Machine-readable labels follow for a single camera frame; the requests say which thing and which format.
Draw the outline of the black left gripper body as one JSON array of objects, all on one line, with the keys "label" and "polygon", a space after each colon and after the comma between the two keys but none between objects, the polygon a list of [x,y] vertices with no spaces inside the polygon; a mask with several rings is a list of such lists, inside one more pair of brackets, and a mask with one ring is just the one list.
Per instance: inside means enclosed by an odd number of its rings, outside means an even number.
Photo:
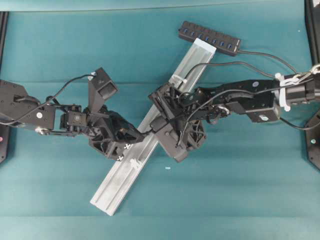
[{"label": "black left gripper body", "polygon": [[89,145],[108,159],[121,161],[124,145],[128,143],[125,132],[130,123],[119,113],[103,105],[97,112],[84,109],[87,116]]}]

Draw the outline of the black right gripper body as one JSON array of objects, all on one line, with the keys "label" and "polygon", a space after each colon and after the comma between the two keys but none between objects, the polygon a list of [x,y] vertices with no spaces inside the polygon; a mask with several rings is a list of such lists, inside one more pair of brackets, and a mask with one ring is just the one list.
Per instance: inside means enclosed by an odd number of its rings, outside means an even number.
[{"label": "black right gripper body", "polygon": [[200,148],[207,136],[201,120],[187,120],[187,108],[179,102],[182,99],[181,94],[182,92],[172,83],[166,83],[152,92],[148,98],[159,111],[158,116],[172,124],[178,134],[177,145],[185,143],[189,152]]}]

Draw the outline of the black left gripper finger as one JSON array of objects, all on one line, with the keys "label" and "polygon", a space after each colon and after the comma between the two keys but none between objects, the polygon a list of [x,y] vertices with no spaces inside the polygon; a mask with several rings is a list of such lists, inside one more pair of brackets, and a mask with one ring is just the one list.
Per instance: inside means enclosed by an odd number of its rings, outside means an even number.
[{"label": "black left gripper finger", "polygon": [[117,152],[122,153],[124,150],[129,149],[133,144],[142,142],[144,138],[144,136],[118,136]]},{"label": "black left gripper finger", "polygon": [[145,136],[124,118],[118,120],[117,138],[119,140],[144,140]]}]

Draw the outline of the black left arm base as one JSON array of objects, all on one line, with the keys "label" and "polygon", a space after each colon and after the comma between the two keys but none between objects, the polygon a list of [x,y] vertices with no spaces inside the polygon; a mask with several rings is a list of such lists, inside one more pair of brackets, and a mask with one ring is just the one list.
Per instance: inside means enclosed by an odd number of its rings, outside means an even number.
[{"label": "black left arm base", "polygon": [[[0,12],[0,67],[3,63],[4,47],[7,34],[7,26],[9,20],[9,11]],[[0,81],[0,109],[6,103],[7,98],[4,95],[3,81]],[[10,139],[10,127],[4,124],[0,124],[0,163],[2,164],[8,155]]]}]

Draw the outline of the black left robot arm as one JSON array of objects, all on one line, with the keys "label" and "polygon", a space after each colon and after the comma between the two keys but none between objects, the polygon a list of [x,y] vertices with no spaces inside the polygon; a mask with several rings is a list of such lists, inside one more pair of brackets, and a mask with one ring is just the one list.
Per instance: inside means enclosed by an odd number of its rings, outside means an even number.
[{"label": "black left robot arm", "polygon": [[28,95],[22,85],[0,82],[0,123],[33,130],[42,136],[85,136],[88,144],[105,157],[121,161],[126,146],[140,143],[144,135],[105,101],[118,91],[108,76],[89,76],[88,106],[60,104],[52,96],[47,103]]}]

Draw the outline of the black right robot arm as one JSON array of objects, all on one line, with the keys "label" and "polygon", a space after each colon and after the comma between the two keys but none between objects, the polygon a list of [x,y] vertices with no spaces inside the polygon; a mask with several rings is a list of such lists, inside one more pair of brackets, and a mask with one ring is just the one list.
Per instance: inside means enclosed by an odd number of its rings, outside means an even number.
[{"label": "black right robot arm", "polygon": [[280,120],[281,108],[320,100],[320,72],[276,74],[272,80],[254,79],[197,87],[183,92],[166,83],[149,95],[160,115],[150,124],[169,156],[198,149],[206,140],[203,121],[214,125],[232,113],[246,115],[254,123]]}]

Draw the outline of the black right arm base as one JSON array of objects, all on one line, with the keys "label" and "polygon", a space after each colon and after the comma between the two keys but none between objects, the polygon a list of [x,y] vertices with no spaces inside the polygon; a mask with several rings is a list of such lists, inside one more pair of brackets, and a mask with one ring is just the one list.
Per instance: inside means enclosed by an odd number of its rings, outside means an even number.
[{"label": "black right arm base", "polygon": [[[320,64],[320,1],[304,1],[305,26],[307,30],[312,65]],[[320,103],[320,76],[315,77],[311,87],[311,102]],[[307,121],[305,127],[320,123],[320,108]],[[320,170],[320,124],[305,131],[306,150],[309,162]]]}]

